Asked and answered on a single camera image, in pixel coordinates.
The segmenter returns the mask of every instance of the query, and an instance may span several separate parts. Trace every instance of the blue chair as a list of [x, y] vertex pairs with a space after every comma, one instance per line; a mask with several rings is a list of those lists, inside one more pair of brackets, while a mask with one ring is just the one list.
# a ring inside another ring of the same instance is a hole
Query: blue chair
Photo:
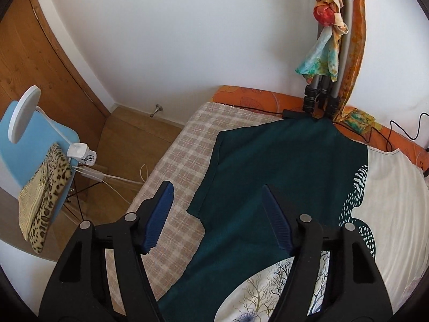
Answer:
[[[8, 128], [12, 113], [18, 102], [12, 102], [7, 108], [0, 121], [0, 187], [8, 191], [17, 198], [16, 189], [21, 190], [35, 174], [37, 169], [45, 159], [46, 153], [54, 143], [58, 143], [63, 153], [66, 155], [69, 148], [67, 143], [46, 121], [44, 116], [35, 111], [31, 120], [18, 143], [12, 144], [8, 139]], [[79, 136], [72, 129], [55, 122], [55, 126], [72, 143], [79, 143]], [[70, 161], [71, 166], [77, 166], [74, 159]], [[58, 215], [67, 194], [70, 190], [75, 170], [72, 170], [72, 177], [64, 187], [64, 191], [59, 197], [51, 221]]]

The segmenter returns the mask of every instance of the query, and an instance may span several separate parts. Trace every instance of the orange floral fabric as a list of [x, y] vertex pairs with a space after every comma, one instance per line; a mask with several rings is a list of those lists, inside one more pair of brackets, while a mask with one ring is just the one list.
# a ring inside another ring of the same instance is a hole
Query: orange floral fabric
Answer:
[[[235, 86], [222, 86], [211, 98], [212, 102], [223, 103], [233, 106], [244, 106], [254, 112], [261, 113], [260, 110], [265, 110], [274, 113], [281, 113], [283, 109], [293, 110], [302, 112], [302, 98], [289, 96], [283, 93], [274, 93], [265, 90], [256, 90], [253, 88], [235, 87]], [[316, 109], [315, 117], [322, 117], [323, 111]], [[418, 146], [414, 142], [406, 139], [400, 134], [384, 127], [378, 123], [372, 123], [374, 129], [364, 129], [362, 136], [365, 140], [357, 133], [350, 131], [349, 129], [335, 125], [337, 129], [350, 139], [358, 140], [360, 142], [369, 142], [369, 145], [382, 151], [392, 151], [400, 149], [408, 159], [414, 163], [417, 167], [426, 171], [429, 168], [429, 153], [425, 151], [421, 146]]]

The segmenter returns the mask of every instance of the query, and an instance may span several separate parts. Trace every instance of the round lamp head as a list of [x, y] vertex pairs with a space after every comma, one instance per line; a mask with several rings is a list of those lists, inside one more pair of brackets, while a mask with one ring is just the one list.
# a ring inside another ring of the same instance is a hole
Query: round lamp head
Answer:
[[16, 105], [10, 119], [9, 130], [7, 134], [7, 137], [13, 144], [18, 143], [24, 134], [29, 121], [36, 110], [40, 94], [40, 88], [37, 86], [31, 86], [24, 93]]

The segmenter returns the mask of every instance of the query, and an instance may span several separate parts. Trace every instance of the beige plaid fabric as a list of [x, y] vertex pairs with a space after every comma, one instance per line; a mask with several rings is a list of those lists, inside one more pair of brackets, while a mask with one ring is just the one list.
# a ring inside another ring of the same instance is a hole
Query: beige plaid fabric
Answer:
[[[128, 208], [128, 212], [136, 211], [143, 200], [155, 195], [163, 180], [173, 183], [174, 201], [158, 244], [149, 254], [142, 256], [157, 300], [182, 276], [204, 236], [199, 219], [186, 213], [186, 209], [209, 167], [217, 134], [279, 119], [224, 104], [206, 103], [189, 119], [158, 162]], [[106, 250], [106, 264], [111, 296], [123, 309], [112, 250]]]

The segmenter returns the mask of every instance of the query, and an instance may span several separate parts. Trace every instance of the green garment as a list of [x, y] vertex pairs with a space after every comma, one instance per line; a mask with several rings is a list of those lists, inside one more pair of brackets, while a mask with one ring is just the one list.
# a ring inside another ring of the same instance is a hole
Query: green garment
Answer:
[[209, 169], [188, 208], [205, 235], [182, 277], [159, 300], [167, 322], [209, 322], [255, 273], [289, 258], [262, 207], [272, 184], [301, 213], [338, 226], [367, 147], [327, 119], [287, 119], [220, 132]]

